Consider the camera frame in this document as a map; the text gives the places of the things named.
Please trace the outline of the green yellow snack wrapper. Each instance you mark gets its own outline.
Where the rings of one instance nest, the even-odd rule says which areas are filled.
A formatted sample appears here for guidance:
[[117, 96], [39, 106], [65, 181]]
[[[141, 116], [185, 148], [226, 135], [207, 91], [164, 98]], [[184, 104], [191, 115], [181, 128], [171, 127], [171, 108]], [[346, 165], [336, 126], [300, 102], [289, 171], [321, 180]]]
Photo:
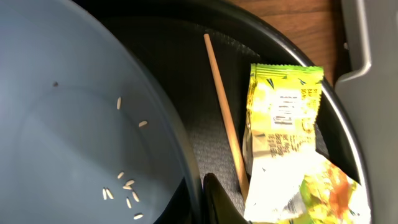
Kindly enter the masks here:
[[321, 67], [251, 65], [245, 146], [252, 168], [246, 220], [290, 223], [305, 211], [300, 185], [316, 149], [323, 77]]

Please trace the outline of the round black serving tray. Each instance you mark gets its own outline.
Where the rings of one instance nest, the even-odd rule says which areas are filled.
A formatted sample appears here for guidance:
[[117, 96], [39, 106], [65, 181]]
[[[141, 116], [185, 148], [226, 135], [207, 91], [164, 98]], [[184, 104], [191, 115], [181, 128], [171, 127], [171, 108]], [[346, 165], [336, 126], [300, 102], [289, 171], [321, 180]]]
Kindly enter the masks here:
[[288, 38], [226, 1], [80, 1], [156, 77], [176, 107], [202, 179], [216, 175], [238, 212], [243, 200], [205, 50], [215, 49], [238, 138], [252, 63], [311, 66]]

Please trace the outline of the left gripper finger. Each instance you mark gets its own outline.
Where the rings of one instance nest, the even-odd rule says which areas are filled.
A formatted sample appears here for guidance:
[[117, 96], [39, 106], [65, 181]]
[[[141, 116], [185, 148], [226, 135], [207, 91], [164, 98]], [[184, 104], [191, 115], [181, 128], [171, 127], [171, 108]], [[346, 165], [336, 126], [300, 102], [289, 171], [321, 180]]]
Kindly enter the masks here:
[[204, 176], [203, 199], [205, 223], [248, 224], [213, 173]]

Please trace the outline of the orange green torn wrapper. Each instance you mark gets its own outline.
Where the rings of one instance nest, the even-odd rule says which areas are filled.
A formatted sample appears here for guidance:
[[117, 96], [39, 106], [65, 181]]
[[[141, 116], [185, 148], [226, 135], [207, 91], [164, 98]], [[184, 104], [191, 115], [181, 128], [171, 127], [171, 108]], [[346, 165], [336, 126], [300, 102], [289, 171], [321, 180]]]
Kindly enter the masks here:
[[317, 152], [307, 164], [298, 195], [287, 206], [296, 214], [279, 223], [371, 222], [366, 192], [359, 183]]

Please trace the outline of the grey dishwasher rack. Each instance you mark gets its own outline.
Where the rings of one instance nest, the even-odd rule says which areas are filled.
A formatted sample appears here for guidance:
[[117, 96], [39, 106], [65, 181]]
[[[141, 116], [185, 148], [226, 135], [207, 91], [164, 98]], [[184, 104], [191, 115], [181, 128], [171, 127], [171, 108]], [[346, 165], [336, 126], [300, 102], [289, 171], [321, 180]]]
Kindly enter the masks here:
[[352, 71], [339, 96], [367, 167], [373, 223], [397, 223], [397, 0], [342, 1]]

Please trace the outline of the wooden chopstick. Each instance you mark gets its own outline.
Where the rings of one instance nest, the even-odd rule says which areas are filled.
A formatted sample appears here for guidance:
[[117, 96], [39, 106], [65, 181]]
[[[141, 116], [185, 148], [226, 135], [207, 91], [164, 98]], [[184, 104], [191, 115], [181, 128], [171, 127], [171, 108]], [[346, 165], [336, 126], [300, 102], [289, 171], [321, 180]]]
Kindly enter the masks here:
[[238, 177], [239, 187], [242, 193], [243, 202], [246, 202], [249, 192], [249, 182], [246, 174], [246, 169], [244, 166], [243, 156], [241, 153], [241, 148], [239, 145], [238, 137], [236, 134], [236, 129], [233, 123], [233, 118], [229, 108], [228, 99], [226, 92], [224, 90], [223, 82], [221, 79], [220, 70], [218, 68], [218, 63], [215, 57], [213, 46], [209, 34], [203, 35], [206, 51], [208, 54], [211, 72], [213, 75], [213, 80], [216, 88], [216, 93], [218, 96], [218, 101], [220, 104], [220, 110], [223, 117], [223, 122], [228, 137], [229, 146], [231, 149], [234, 166], [236, 169], [236, 174]]

